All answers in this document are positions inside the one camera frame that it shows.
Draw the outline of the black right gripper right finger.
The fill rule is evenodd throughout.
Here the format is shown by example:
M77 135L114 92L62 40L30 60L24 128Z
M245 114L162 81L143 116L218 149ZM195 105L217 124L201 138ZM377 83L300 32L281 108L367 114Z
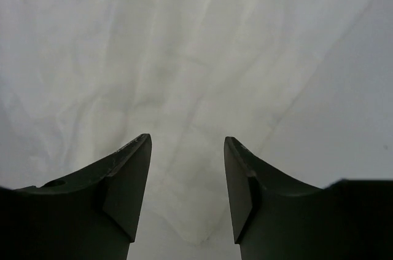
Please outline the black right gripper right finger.
M234 241L243 259L391 259L392 181L342 179L318 188L226 137Z

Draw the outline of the white pleated skirt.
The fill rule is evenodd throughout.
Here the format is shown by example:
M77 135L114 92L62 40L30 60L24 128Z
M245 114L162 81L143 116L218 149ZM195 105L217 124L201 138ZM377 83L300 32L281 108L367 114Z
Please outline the white pleated skirt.
M149 133L148 205L186 241L227 209L223 142L258 153L370 0L1 0L1 184Z

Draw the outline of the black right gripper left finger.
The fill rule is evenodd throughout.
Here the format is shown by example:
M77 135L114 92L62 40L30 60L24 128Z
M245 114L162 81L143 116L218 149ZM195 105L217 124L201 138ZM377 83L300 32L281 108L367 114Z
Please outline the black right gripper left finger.
M126 259L135 241L152 140L137 138L41 187L1 189L2 259Z

